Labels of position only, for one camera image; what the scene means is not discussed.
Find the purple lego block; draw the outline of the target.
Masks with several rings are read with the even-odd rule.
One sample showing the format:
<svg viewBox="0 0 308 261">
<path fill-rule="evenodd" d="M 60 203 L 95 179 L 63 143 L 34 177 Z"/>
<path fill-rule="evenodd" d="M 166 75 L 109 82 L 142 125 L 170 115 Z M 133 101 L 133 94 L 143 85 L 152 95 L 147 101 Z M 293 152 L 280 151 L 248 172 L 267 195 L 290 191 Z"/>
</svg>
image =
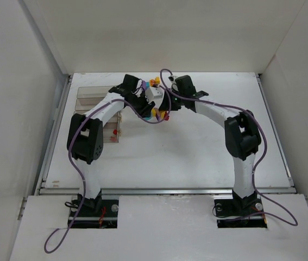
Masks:
<svg viewBox="0 0 308 261">
<path fill-rule="evenodd" d="M 143 90 L 147 90 L 150 87 L 150 83 L 146 81 L 142 81 Z"/>
</svg>

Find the yellow flower lego block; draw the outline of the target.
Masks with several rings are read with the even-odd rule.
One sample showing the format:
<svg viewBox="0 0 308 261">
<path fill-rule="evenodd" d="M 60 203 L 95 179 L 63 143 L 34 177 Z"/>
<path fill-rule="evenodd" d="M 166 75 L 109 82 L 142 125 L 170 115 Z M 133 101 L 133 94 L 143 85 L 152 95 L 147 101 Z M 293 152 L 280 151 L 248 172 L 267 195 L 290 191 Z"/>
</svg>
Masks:
<svg viewBox="0 0 308 261">
<path fill-rule="evenodd" d="M 155 77 L 154 79 L 151 79 L 149 81 L 149 86 L 159 86 L 160 85 L 160 78 L 159 77 Z"/>
</svg>

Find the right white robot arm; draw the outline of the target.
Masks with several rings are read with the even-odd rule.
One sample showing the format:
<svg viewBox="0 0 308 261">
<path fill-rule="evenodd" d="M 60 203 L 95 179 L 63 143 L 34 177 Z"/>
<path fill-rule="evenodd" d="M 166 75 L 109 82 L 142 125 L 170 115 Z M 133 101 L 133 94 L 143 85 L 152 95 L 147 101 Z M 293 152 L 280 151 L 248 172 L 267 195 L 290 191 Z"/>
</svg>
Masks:
<svg viewBox="0 0 308 261">
<path fill-rule="evenodd" d="M 232 197 L 217 199 L 216 216 L 228 218 L 251 214 L 260 202 L 253 186 L 253 167 L 261 137 L 252 112 L 220 107 L 207 99 L 208 93 L 196 91 L 190 76 L 169 76 L 171 88 L 165 94 L 160 110 L 178 111 L 182 107 L 203 115 L 224 129 L 225 146 L 234 162 Z"/>
</svg>

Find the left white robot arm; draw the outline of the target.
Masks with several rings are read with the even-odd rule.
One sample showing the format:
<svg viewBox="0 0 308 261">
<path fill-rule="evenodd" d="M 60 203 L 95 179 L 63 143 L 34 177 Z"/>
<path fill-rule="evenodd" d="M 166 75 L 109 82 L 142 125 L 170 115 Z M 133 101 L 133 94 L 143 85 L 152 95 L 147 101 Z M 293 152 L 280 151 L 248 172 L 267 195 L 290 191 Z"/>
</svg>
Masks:
<svg viewBox="0 0 308 261">
<path fill-rule="evenodd" d="M 96 106 L 71 118 L 67 150 L 70 163 L 80 175 L 77 199 L 80 210 L 96 213 L 101 208 L 101 188 L 92 168 L 103 152 L 105 124 L 126 106 L 142 118 L 148 117 L 155 106 L 144 93 L 138 93 L 140 83 L 139 78 L 126 74 L 123 82 L 110 88 Z"/>
</svg>

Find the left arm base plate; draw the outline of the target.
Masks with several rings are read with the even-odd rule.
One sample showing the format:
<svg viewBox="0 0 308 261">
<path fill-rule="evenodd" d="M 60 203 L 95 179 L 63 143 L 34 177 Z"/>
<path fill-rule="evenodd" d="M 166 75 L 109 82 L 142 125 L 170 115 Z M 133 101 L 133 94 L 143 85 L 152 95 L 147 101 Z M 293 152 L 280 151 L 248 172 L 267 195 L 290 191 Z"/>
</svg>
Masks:
<svg viewBox="0 0 308 261">
<path fill-rule="evenodd" d="M 113 229 L 117 228 L 119 200 L 118 199 L 96 199 L 95 208 L 82 206 L 77 214 L 79 199 L 65 202 L 65 206 L 70 209 L 67 225 L 75 218 L 71 228 L 94 228 Z"/>
</svg>

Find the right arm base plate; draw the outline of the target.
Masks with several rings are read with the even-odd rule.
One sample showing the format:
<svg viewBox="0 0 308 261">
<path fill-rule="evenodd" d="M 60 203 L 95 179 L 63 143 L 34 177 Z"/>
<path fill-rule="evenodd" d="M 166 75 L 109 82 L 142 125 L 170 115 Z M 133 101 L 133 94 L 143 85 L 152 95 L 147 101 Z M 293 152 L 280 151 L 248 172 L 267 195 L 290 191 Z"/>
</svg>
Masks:
<svg viewBox="0 0 308 261">
<path fill-rule="evenodd" d="M 258 196 L 249 201 L 235 197 L 217 198 L 212 211 L 218 228 L 267 228 L 262 201 Z"/>
</svg>

